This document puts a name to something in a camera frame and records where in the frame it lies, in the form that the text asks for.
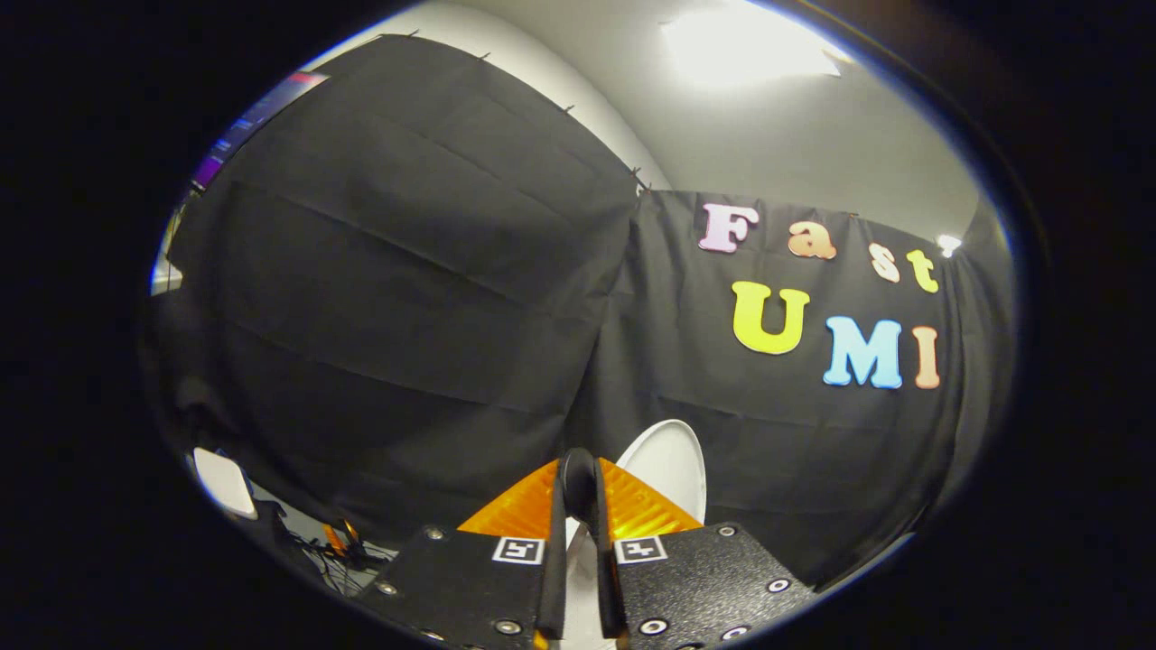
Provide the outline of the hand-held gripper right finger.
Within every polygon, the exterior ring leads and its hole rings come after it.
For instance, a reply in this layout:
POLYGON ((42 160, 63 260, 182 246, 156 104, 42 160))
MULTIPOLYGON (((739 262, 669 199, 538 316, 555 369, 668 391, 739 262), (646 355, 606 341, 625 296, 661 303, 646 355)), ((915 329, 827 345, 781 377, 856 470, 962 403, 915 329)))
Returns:
POLYGON ((578 452, 594 631, 616 649, 731 649, 817 594, 734 522, 706 525, 647 482, 578 452))

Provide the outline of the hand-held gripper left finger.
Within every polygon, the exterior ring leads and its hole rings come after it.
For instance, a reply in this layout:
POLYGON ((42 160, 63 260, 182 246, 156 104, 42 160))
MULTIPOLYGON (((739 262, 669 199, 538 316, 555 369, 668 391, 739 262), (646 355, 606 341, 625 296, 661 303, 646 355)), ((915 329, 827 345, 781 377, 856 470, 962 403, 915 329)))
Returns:
POLYGON ((583 450, 533 470, 455 527, 425 525, 360 605, 444 649, 554 649, 566 626, 566 516, 583 450))

